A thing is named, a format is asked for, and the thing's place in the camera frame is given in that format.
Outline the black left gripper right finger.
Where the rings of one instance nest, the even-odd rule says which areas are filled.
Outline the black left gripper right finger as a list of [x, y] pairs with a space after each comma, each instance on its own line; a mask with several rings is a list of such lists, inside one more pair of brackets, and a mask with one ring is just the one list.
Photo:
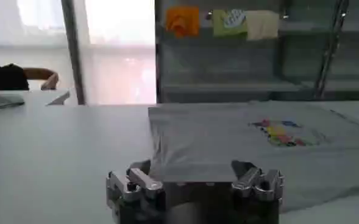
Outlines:
[[264, 172], [250, 162], [233, 160], [231, 162], [236, 181], [231, 188], [242, 198], [253, 197], [259, 201], [280, 201], [283, 197], [284, 176], [279, 170]]

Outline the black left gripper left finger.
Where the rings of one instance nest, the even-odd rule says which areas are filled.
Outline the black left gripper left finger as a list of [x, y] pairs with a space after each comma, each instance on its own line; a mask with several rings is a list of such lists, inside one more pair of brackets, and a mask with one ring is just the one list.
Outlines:
[[111, 170], [105, 180], [107, 200], [133, 203], [142, 197], [157, 199], [163, 193], [163, 183], [151, 178], [150, 171], [149, 159], [132, 163], [125, 173]]

